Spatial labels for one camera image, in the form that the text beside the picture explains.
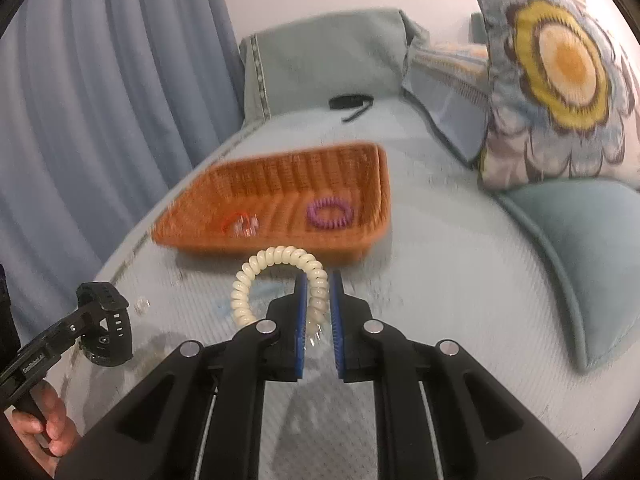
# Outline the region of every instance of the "green pillow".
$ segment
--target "green pillow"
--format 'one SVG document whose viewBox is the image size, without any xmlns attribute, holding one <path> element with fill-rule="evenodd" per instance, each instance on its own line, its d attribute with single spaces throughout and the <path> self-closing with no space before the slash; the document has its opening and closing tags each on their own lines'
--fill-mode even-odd
<svg viewBox="0 0 640 480">
<path fill-rule="evenodd" d="M 497 194 L 548 257 L 566 298 L 578 368 L 635 342 L 640 196 L 613 180 L 553 180 Z"/>
</svg>

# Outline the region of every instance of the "cream spiral hair tie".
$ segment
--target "cream spiral hair tie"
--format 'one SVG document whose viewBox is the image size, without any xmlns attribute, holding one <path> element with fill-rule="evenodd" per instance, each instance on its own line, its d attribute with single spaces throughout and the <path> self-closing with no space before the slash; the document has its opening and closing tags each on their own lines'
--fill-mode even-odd
<svg viewBox="0 0 640 480">
<path fill-rule="evenodd" d="M 262 270 L 277 264 L 289 264 L 305 271 L 311 294 L 306 307 L 306 319 L 307 322 L 322 324 L 324 315 L 329 310 L 329 281 L 326 271 L 316 257 L 304 249 L 280 245 L 251 256 L 236 274 L 238 279 L 233 282 L 231 291 L 231 313 L 236 325 L 242 328 L 257 321 L 249 306 L 249 289 Z"/>
</svg>

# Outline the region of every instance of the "floral pillow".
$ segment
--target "floral pillow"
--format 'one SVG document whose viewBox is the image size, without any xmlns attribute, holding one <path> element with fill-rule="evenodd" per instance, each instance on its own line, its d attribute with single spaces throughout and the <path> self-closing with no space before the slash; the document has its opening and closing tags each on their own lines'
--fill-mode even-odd
<svg viewBox="0 0 640 480">
<path fill-rule="evenodd" d="M 478 0 L 489 37 L 491 189 L 607 176 L 640 187 L 638 78 L 572 0 Z"/>
</svg>

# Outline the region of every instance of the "pillow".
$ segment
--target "pillow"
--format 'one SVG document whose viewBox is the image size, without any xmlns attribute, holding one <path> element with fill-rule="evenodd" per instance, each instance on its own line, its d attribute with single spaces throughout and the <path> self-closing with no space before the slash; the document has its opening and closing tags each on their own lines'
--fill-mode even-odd
<svg viewBox="0 0 640 480">
<path fill-rule="evenodd" d="M 640 317 L 640 195 L 607 179 L 550 180 L 496 198 L 540 244 L 566 298 L 577 367 L 635 342 Z"/>
<path fill-rule="evenodd" d="M 318 16 L 245 38 L 245 124 L 327 106 L 342 94 L 398 95 L 407 33 L 399 10 L 380 9 Z"/>
<path fill-rule="evenodd" d="M 492 113 L 481 176 L 492 189 L 557 177 L 640 186 L 637 77 L 573 0 L 478 0 Z"/>
<path fill-rule="evenodd" d="M 415 38 L 402 87 L 413 95 L 465 162 L 475 160 L 484 143 L 489 112 L 488 54 L 485 46 Z"/>
</svg>

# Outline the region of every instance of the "silver screw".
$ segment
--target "silver screw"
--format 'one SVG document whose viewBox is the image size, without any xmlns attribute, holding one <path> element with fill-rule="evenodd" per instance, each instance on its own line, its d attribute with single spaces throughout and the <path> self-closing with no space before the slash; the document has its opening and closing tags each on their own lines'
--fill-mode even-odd
<svg viewBox="0 0 640 480">
<path fill-rule="evenodd" d="M 261 334 L 270 334 L 276 330 L 278 326 L 271 319 L 263 319 L 255 324 L 255 329 Z"/>
<path fill-rule="evenodd" d="M 368 321 L 364 322 L 363 327 L 364 330 L 366 330 L 370 334 L 379 334 L 380 332 L 382 332 L 382 329 L 385 326 L 381 321 L 378 321 L 377 319 L 369 319 Z"/>
<path fill-rule="evenodd" d="M 200 345 L 195 341 L 185 341 L 180 345 L 180 353 L 184 357 L 196 357 L 200 353 Z"/>
<path fill-rule="evenodd" d="M 444 355 L 455 355 L 460 351 L 460 347 L 455 341 L 447 340 L 440 343 L 440 351 Z"/>
</svg>

